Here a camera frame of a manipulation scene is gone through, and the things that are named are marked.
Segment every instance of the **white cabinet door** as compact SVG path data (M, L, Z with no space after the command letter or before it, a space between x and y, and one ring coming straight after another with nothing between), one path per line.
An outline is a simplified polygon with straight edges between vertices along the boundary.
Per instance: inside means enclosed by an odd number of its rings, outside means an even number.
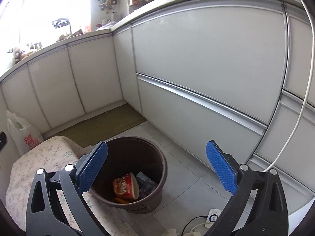
M139 113L142 113L134 66L131 29L114 35L114 45L123 98Z
M28 120L41 133L51 129L36 99L27 68L5 81L2 90L11 112Z
M113 37L71 46L69 55L86 112L122 100Z
M208 166L208 141L244 163L263 134L254 123L197 96L141 76L138 84L144 117Z
M140 73L269 123L286 59L281 12L237 6L186 10L136 25L133 38Z
M299 102L286 95L282 96L275 117L257 149L259 155L274 161L291 134L300 110ZM296 133L276 162L276 166L315 190L314 160L315 112L306 107Z
M5 194L10 183L10 174L12 165L19 158L19 152L15 143L7 131L6 104L3 98L0 98L0 129L7 135L7 144L0 151L0 199L5 205Z
M67 49L29 65L38 101L52 128L84 114Z
M292 16L296 10L289 10L290 50L289 66L286 75L285 89L304 98L311 67L312 30L311 25L305 22L302 12L300 18ZM308 101L315 104L315 83L311 85Z

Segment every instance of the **brown trash bin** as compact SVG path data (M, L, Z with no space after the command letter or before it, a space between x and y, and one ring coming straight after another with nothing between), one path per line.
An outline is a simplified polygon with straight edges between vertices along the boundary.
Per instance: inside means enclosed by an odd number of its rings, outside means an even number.
M162 188L167 176L167 162L161 150L147 139L123 136L106 142L108 157L91 187L92 193L106 205L136 214L155 210L162 199ZM147 197L128 204L115 202L113 181L130 172L143 172L155 181L157 188Z

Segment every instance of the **floor mat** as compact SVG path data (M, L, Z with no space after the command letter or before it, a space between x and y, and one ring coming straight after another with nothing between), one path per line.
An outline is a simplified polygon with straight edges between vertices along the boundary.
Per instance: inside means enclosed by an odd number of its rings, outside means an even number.
M84 148L95 145L99 141L113 137L145 121L146 119L141 114L129 104L125 104L79 122L53 136L66 136Z

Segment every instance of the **gray floor tile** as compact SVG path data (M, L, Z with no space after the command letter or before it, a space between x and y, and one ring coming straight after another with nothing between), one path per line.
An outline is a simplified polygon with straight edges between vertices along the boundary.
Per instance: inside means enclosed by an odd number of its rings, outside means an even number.
M164 133L162 133L159 129L157 129L148 121L142 124L141 127L146 132L148 132L156 141L158 141L163 147L166 147L173 142Z
M194 217L206 216L210 209L223 210L227 199L213 190L202 180L198 180L187 191L172 201L169 205L154 214L154 217L166 229L175 228L182 232L184 226ZM206 219L192 222L187 227L189 231L194 225L205 222Z
M199 162L196 158L190 155L187 151L181 148L176 143L171 143L165 148L170 152L177 160L179 160L185 167L187 167L198 178L201 178L208 168Z
M168 151L163 149L162 152L167 160L168 173L163 187L161 204L153 211L153 213L176 199L198 180L198 177L175 159Z
M244 224L246 223L247 218L248 218L248 213L243 212L234 230L242 228Z
M88 145L83 148L85 154L90 154L96 145Z
M150 216L131 227L139 236L161 236L166 231L154 216Z
M201 180L225 198L230 199L230 197L232 196L230 192L224 189L223 185L220 182L220 179L212 170L208 170L207 173L201 177Z
M151 216L151 213L147 213L147 214L134 214L134 213L130 213L125 211L124 209L117 209L118 212L120 213L120 215L124 218L124 220L131 226L133 224L136 224L144 219L146 219L147 217Z
M244 208L244 211L249 214L252 209L253 204L254 204L254 199L249 197L248 202Z
M156 144L158 148L163 149L163 146L161 146L148 132L146 132L141 126L136 126L130 130L124 131L110 139L120 137L120 136L139 136L142 138L145 138L147 140L150 140L152 143Z

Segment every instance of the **red noodle cup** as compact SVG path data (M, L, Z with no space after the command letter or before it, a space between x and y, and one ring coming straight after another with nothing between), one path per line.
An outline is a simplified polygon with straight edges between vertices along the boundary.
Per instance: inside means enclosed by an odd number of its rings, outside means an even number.
M133 200L139 198L139 185L132 172L115 179L113 186L114 193L118 198Z

